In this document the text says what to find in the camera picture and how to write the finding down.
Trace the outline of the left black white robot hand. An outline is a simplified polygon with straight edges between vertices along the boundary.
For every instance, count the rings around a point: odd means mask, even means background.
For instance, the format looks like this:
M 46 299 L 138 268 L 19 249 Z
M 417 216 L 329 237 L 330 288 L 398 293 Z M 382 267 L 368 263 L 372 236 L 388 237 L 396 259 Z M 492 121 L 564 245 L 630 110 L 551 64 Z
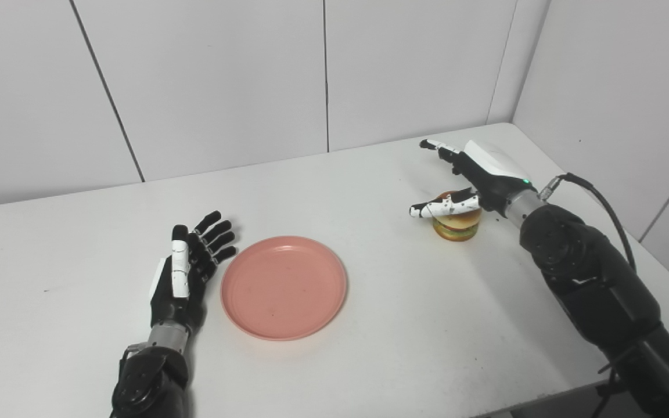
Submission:
M 196 227 L 175 225 L 171 254 L 160 262 L 150 300 L 151 326 L 172 322 L 190 333 L 206 316 L 207 284 L 218 267 L 237 253 L 233 224 L 219 211 L 207 214 Z

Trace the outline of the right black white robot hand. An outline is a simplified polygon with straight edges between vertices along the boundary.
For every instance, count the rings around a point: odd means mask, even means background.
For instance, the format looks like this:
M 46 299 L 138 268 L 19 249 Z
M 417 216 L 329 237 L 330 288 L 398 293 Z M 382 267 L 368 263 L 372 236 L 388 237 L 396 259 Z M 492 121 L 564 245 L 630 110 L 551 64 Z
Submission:
M 409 214 L 414 218 L 456 216 L 466 212 L 498 212 L 520 226 L 531 212 L 546 204 L 523 170 L 504 152 L 490 143 L 470 140 L 462 150 L 433 139 L 420 141 L 420 148 L 435 151 L 453 167 L 470 187 L 451 192 L 446 197 L 414 204 Z

